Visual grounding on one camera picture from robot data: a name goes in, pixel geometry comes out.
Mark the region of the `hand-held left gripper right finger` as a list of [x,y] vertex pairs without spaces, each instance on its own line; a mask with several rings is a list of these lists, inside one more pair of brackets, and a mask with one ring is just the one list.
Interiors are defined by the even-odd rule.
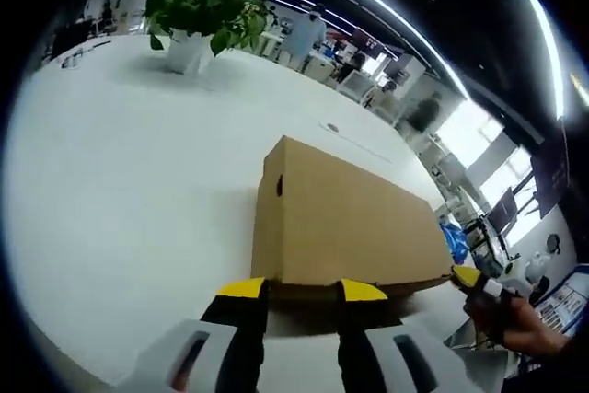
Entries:
[[338,364],[347,392],[480,392],[462,359],[425,331],[389,315],[387,295],[368,283],[335,283]]

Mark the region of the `person's right hand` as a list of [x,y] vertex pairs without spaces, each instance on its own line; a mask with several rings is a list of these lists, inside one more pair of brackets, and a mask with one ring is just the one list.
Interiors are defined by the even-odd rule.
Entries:
[[496,303],[486,295],[470,297],[465,313],[491,341],[515,353],[550,357],[559,353],[570,338],[542,322],[535,309],[522,297]]

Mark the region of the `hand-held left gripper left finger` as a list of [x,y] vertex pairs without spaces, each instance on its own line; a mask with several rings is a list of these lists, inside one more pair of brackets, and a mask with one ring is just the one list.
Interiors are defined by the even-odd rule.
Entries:
[[255,392],[264,361],[269,283],[220,289],[199,319],[181,321],[137,358],[130,392]]

